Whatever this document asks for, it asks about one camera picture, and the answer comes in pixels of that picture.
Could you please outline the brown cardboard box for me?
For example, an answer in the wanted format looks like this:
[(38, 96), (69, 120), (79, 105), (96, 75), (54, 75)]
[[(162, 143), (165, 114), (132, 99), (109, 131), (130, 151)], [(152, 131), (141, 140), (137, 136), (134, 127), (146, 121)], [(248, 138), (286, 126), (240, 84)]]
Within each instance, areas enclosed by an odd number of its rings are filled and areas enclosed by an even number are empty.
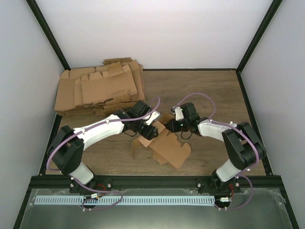
[(158, 129), (158, 136), (153, 140), (147, 140), (140, 136), (132, 141), (131, 155), (135, 158), (140, 146), (153, 150), (152, 158), (160, 165), (166, 164), (169, 167), (179, 169), (191, 154), (191, 147), (188, 143), (181, 144), (177, 136), (166, 129), (165, 124), (173, 119), (172, 114), (164, 113), (153, 123)]

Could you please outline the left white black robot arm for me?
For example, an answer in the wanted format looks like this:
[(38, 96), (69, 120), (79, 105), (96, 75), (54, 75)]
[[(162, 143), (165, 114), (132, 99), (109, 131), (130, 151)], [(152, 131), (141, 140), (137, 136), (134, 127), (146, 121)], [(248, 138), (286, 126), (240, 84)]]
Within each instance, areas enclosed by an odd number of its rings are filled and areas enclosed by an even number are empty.
[(158, 136), (158, 129), (153, 123), (159, 116), (160, 113), (155, 108), (137, 101), (134, 106), (120, 109), (91, 125), (74, 129), (66, 125), (57, 132), (47, 150), (49, 158), (46, 168), (51, 171), (50, 164), (54, 163), (56, 171), (74, 178), (82, 189), (91, 193), (97, 188), (97, 178), (83, 163), (83, 152), (101, 140), (126, 131), (153, 140)]

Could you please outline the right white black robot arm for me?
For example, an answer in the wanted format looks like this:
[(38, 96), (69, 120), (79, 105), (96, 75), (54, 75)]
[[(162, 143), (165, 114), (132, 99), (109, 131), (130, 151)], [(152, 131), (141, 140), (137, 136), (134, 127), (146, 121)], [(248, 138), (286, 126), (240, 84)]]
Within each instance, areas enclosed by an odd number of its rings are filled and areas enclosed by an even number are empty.
[(212, 173), (211, 178), (211, 186), (217, 192), (225, 191), (233, 178), (266, 156), (263, 142), (248, 122), (227, 124), (201, 118), (193, 103), (172, 107), (171, 111), (175, 118), (165, 125), (169, 131), (190, 132), (224, 142), (228, 160)]

